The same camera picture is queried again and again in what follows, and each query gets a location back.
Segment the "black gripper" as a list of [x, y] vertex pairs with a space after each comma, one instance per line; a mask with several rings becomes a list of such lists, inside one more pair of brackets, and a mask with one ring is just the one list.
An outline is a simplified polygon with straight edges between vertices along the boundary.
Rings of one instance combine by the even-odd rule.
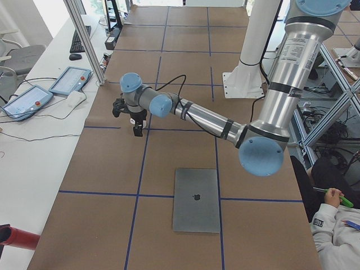
[[146, 121], [147, 118], [147, 110], [143, 109], [140, 112], [131, 112], [130, 118], [134, 119], [136, 121], [136, 124], [133, 127], [133, 133], [135, 136], [142, 137], [143, 133], [143, 121]]

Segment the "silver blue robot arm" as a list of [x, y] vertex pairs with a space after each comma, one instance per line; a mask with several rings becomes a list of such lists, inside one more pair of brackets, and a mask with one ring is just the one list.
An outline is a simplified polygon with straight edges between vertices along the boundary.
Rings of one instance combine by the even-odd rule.
[[284, 160], [292, 114], [320, 47], [333, 35], [349, 1], [291, 1], [285, 42], [267, 91], [263, 92], [262, 58], [281, 5], [281, 1], [255, 1], [239, 63], [232, 72], [223, 74], [226, 97], [264, 101], [257, 119], [237, 123], [178, 94], [152, 89], [136, 73], [121, 77], [121, 96], [113, 104], [113, 115], [129, 114], [134, 122], [133, 133], [139, 137], [147, 114], [160, 118], [174, 114], [214, 137], [232, 142], [247, 172], [256, 176], [275, 174]]

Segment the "seated person's hand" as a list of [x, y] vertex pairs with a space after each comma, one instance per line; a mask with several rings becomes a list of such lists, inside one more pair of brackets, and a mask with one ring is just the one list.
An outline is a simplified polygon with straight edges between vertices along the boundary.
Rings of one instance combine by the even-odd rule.
[[337, 188], [329, 188], [325, 193], [324, 202], [325, 204], [338, 208], [342, 202], [342, 199], [340, 198], [341, 196], [344, 196], [341, 190]]

